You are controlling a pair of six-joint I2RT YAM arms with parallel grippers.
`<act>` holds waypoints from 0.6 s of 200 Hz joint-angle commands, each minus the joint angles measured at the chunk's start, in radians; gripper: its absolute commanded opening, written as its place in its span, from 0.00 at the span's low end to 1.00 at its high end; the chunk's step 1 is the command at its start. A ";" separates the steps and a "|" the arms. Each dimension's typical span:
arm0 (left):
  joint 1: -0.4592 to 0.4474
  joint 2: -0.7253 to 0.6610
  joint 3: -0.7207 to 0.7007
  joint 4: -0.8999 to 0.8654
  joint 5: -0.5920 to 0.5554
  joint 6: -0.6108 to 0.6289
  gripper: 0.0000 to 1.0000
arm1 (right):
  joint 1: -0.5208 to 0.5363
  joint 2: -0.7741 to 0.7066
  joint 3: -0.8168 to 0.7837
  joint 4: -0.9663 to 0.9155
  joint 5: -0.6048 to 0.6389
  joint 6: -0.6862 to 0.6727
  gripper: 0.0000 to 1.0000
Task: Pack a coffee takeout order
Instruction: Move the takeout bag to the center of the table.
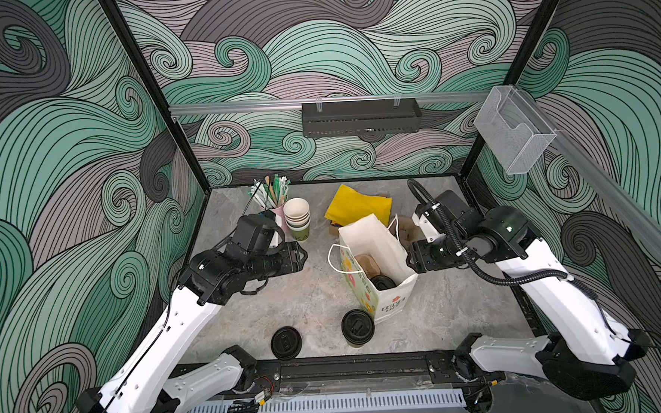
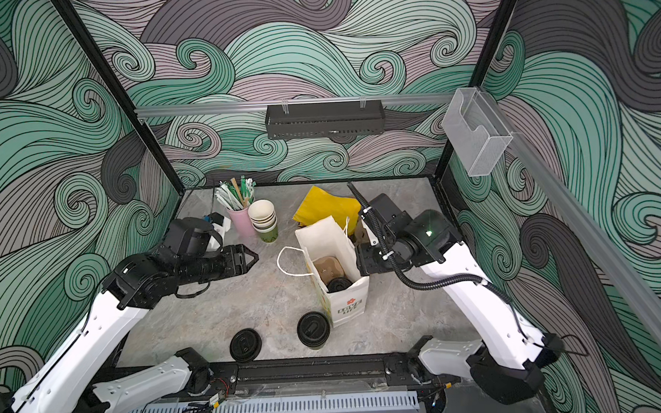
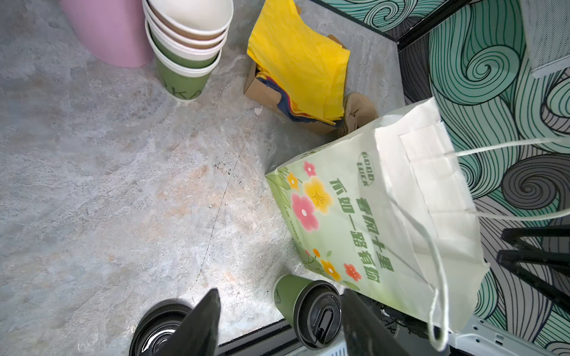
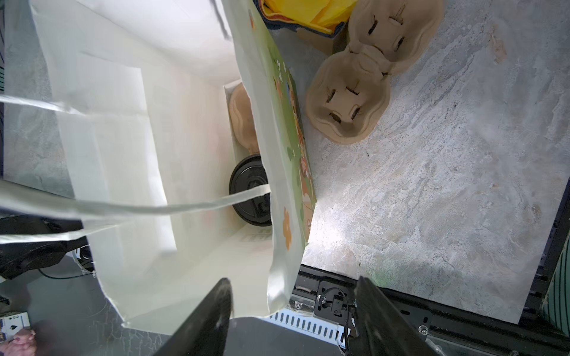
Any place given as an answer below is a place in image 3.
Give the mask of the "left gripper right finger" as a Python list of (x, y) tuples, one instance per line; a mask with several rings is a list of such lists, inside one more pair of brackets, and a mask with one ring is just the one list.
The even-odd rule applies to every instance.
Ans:
[(353, 290), (341, 295), (341, 314), (348, 355), (409, 355)]

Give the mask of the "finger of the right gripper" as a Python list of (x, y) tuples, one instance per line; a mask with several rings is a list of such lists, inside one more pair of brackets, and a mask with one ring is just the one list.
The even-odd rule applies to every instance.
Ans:
[(569, 313), (569, 296), (543, 279), (522, 267), (522, 264), (539, 265), (569, 277), (569, 254), (544, 252), (541, 250), (501, 250), (497, 255), (498, 264), (515, 274), (519, 279), (537, 289), (538, 292)]
[(511, 245), (517, 245), (521, 237), (569, 237), (569, 225), (507, 228), (501, 235), (501, 239)]

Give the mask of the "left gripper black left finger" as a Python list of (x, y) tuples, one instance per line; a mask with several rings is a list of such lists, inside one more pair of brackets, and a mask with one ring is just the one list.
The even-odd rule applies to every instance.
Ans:
[(220, 295), (218, 289), (211, 289), (159, 348), (157, 355), (214, 355), (220, 317)]

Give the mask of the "white paper gift bag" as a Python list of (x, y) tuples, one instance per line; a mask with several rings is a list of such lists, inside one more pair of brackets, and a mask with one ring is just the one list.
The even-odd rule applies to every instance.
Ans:
[(569, 222), (569, 135), (520, 135), (501, 100), (482, 123), (435, 98), (300, 154), (267, 175), (301, 260), (419, 320), (469, 317), (556, 355), (569, 313), (499, 261), (510, 228)]

